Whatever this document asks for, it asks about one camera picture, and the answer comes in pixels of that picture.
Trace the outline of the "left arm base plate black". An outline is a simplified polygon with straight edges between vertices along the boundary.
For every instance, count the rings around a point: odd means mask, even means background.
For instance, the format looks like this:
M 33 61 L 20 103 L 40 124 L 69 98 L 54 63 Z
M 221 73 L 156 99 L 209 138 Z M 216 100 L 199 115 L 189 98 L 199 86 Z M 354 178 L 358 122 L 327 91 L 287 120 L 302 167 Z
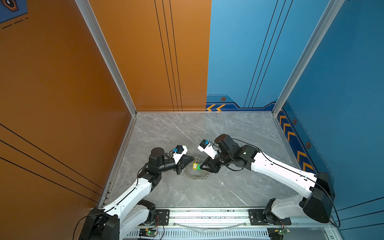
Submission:
M 139 213 L 134 213 L 133 218 L 129 221 L 130 224 L 133 224 L 134 227 L 140 225 L 156 225 L 158 220 L 160 220 L 161 226 L 168 226 L 170 220 L 170 210 L 169 209 L 155 209 L 155 210 L 143 210 Z

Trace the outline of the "large metal band keyring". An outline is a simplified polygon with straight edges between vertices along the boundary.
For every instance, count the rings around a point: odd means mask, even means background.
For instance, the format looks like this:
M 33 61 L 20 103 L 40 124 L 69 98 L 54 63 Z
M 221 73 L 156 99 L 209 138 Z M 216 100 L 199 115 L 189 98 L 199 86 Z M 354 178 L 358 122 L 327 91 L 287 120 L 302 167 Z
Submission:
M 195 157 L 194 162 L 201 164 L 203 162 L 203 159 L 199 157 Z M 206 172 L 206 171 L 197 171 L 197 170 L 194 170 L 193 172 L 184 172 L 184 173 L 192 180 L 205 180 L 210 174 L 209 172 Z

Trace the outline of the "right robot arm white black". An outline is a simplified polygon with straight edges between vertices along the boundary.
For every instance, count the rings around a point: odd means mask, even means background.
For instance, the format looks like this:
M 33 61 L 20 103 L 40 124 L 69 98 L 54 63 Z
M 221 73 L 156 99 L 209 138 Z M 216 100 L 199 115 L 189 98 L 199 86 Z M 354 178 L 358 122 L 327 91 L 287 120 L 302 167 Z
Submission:
M 285 199 L 272 198 L 263 215 L 267 223 L 278 224 L 290 217 L 307 216 L 319 223 L 330 223 L 334 199 L 334 186 L 328 173 L 305 172 L 284 164 L 266 155 L 258 147 L 245 143 L 238 145 L 237 139 L 222 134 L 214 142 L 202 140 L 198 146 L 207 154 L 200 168 L 218 173 L 222 167 L 233 164 L 237 171 L 244 169 L 266 175 L 297 192 Z

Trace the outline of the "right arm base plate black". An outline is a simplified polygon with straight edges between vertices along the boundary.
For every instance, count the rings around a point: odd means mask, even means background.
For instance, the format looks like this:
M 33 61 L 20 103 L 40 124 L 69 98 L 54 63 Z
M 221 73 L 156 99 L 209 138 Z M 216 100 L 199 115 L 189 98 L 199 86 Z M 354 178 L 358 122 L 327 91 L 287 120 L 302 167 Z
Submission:
M 261 209 L 249 209 L 249 219 L 252 226 L 290 226 L 292 224 L 290 218 L 279 219 L 272 213 L 264 214 Z

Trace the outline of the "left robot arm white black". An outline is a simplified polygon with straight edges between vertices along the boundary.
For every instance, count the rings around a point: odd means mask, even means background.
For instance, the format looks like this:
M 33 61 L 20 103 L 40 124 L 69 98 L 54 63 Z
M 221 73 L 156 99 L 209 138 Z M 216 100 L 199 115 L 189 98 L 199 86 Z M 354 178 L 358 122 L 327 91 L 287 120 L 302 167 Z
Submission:
M 151 150 L 149 161 L 139 170 L 136 181 L 107 206 L 92 209 L 83 217 L 80 240 L 123 240 L 140 224 L 153 223 L 156 205 L 144 198 L 162 179 L 162 173 L 175 171 L 178 175 L 194 160 L 187 147 L 178 145 L 169 154 L 163 148 Z

